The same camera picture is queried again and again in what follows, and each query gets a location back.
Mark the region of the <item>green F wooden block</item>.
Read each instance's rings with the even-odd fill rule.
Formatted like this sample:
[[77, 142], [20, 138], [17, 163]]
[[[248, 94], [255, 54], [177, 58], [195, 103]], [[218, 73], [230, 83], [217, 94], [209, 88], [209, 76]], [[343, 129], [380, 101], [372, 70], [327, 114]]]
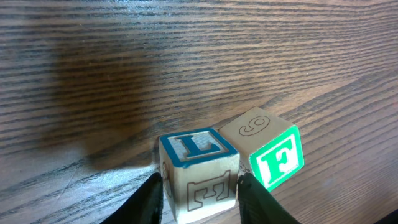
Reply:
[[298, 126], [253, 107], [218, 130], [240, 153], [242, 172], [252, 173], [268, 191], [304, 166]]

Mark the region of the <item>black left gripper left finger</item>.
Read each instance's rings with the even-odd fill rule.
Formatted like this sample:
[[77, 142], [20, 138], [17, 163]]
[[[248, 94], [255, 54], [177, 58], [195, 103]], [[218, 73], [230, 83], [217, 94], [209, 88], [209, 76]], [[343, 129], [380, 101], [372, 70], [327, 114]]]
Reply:
[[161, 224], [163, 196], [162, 176], [153, 173], [101, 224]]

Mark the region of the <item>white red patterned wooden block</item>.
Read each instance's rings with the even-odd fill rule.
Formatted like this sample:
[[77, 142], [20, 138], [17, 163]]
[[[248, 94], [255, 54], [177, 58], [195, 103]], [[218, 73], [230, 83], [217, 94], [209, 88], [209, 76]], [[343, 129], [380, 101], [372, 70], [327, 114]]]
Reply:
[[239, 152], [212, 128], [159, 138], [164, 192], [177, 223], [191, 223], [235, 206]]

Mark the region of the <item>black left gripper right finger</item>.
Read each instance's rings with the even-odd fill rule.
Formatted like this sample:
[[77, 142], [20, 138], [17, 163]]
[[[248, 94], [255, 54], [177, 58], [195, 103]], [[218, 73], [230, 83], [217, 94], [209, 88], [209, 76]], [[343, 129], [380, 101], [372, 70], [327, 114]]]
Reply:
[[251, 174], [238, 179], [241, 224], [300, 224]]

